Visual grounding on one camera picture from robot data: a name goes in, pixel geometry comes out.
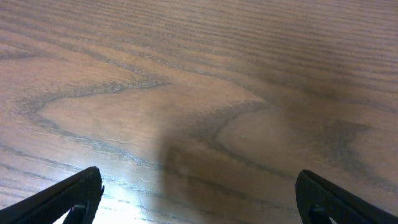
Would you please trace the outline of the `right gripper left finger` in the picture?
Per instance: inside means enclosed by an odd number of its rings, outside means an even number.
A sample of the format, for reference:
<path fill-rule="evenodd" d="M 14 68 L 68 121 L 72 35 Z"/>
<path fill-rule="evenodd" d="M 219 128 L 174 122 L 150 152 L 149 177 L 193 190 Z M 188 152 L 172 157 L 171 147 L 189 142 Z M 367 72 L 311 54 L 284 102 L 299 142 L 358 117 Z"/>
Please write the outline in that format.
<path fill-rule="evenodd" d="M 65 214 L 64 223 L 92 224 L 103 192 L 100 170 L 92 166 L 2 209 L 1 223 L 55 223 Z"/>

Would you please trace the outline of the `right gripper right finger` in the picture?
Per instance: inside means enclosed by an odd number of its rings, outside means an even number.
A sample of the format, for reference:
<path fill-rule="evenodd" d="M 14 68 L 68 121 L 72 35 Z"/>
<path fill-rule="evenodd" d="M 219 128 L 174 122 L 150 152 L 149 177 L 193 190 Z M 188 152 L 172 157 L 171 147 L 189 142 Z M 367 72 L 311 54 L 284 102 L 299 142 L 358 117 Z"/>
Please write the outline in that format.
<path fill-rule="evenodd" d="M 375 207 L 310 170 L 295 183 L 303 224 L 397 224 L 397 217 Z"/>

